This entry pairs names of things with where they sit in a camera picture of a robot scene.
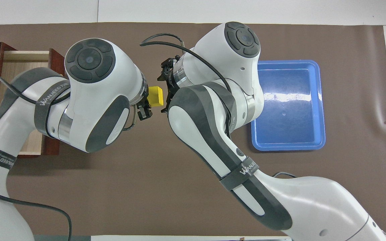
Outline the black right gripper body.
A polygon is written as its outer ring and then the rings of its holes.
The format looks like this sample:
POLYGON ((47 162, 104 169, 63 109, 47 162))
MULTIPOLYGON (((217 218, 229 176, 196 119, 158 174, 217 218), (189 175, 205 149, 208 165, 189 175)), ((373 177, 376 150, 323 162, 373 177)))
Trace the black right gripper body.
POLYGON ((172 70, 172 73, 170 75, 170 79, 166 81, 167 88, 173 88, 174 94, 180 89, 178 82, 180 81, 180 78, 178 76, 178 72, 176 70, 172 70))

